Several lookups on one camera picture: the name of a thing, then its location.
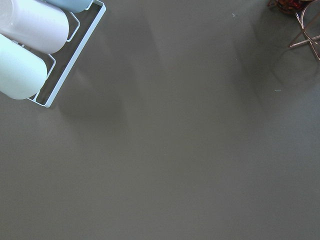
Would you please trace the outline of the light blue cup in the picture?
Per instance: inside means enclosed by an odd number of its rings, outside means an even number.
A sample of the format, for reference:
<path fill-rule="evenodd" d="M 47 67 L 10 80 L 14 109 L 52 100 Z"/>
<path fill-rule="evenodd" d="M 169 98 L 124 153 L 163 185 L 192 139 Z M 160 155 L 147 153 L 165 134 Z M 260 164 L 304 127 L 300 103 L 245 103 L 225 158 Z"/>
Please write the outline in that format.
<path fill-rule="evenodd" d="M 80 13 L 90 6 L 92 0 L 46 0 L 45 2 L 68 12 Z"/>

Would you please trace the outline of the mint green cup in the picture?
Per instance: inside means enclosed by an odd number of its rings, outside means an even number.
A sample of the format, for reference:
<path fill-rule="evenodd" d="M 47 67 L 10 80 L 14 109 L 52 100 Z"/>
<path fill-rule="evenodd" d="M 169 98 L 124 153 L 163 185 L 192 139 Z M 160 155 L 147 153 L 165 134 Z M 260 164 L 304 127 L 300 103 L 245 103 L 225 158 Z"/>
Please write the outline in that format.
<path fill-rule="evenodd" d="M 11 39 L 0 36 L 0 91 L 24 100 L 40 91 L 47 79 L 45 62 Z"/>

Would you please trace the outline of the white lavender cup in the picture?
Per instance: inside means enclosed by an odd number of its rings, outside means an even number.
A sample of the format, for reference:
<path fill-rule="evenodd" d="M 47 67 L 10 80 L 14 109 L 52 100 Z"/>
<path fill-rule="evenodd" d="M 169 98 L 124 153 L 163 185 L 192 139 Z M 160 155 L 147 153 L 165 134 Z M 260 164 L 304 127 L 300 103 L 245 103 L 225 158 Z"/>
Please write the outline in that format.
<path fill-rule="evenodd" d="M 67 42 L 69 22 L 60 8 L 42 0 L 2 0 L 0 33 L 36 51 L 53 54 Z"/>

